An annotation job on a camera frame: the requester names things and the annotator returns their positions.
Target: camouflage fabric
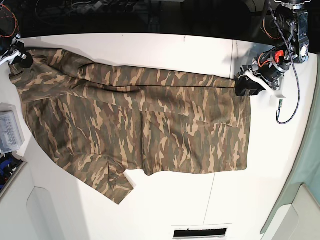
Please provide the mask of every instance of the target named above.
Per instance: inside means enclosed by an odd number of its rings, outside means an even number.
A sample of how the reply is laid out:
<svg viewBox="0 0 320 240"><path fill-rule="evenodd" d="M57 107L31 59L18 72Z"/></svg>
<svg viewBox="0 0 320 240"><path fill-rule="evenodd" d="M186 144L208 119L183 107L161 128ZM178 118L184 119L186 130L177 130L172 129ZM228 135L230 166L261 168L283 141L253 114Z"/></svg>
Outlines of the camouflage fabric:
<svg viewBox="0 0 320 240"><path fill-rule="evenodd" d="M33 49L31 68L10 66L25 121L61 168L120 203L126 169L206 174L244 170L250 99L235 82L108 66L62 49Z"/></svg>

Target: camouflage shirt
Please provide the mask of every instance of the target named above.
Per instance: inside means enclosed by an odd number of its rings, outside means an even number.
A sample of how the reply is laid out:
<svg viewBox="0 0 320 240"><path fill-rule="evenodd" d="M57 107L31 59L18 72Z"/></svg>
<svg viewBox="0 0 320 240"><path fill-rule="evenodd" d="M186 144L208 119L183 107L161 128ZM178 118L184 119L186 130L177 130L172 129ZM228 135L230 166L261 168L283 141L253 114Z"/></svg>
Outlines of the camouflage shirt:
<svg viewBox="0 0 320 240"><path fill-rule="evenodd" d="M61 168L120 203L126 169L206 174L244 170L250 99L213 75L108 66L62 49L11 65L24 119Z"/></svg>

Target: red component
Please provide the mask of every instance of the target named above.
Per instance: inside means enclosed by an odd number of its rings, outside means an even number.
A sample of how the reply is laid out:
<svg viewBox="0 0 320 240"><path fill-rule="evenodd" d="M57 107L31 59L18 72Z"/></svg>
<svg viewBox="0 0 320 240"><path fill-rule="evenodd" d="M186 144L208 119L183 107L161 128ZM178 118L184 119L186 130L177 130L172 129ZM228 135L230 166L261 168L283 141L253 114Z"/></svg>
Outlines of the red component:
<svg viewBox="0 0 320 240"><path fill-rule="evenodd" d="M283 50L280 50L280 51L276 51L275 52L275 57L274 57L274 60L276 63L279 63L280 62L280 58L279 57L284 57L285 56L285 53Z"/></svg>

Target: white table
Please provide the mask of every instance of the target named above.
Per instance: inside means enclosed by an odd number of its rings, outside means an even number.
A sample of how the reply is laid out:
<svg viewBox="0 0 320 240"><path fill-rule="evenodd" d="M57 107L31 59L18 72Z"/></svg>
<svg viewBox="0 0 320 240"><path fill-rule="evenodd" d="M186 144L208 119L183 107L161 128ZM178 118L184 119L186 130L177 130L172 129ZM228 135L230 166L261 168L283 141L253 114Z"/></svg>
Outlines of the white table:
<svg viewBox="0 0 320 240"><path fill-rule="evenodd" d="M233 77L241 64L268 46L226 39L162 34L81 34L35 37L27 47L63 48L98 63ZM0 103L17 106L26 139L18 152L29 163L34 185L47 189L67 240L169 240L176 228L227 224L228 240L258 240L290 173L306 128L317 76L317 57L296 66L301 103L294 120L278 125L277 106L262 92L251 97L247 169L212 174L126 171L134 190L120 205L56 166L23 121L20 99L0 67ZM297 103L292 69L285 74L281 119Z"/></svg>

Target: small parts container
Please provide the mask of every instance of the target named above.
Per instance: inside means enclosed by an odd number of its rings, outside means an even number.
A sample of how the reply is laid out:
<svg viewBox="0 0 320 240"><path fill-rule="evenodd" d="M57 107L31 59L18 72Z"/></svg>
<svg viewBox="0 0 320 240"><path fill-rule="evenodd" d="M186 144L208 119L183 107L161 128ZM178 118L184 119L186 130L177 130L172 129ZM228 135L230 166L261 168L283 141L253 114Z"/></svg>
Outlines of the small parts container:
<svg viewBox="0 0 320 240"><path fill-rule="evenodd" d="M13 111L0 112L0 153L7 154L20 149L23 140Z"/></svg>

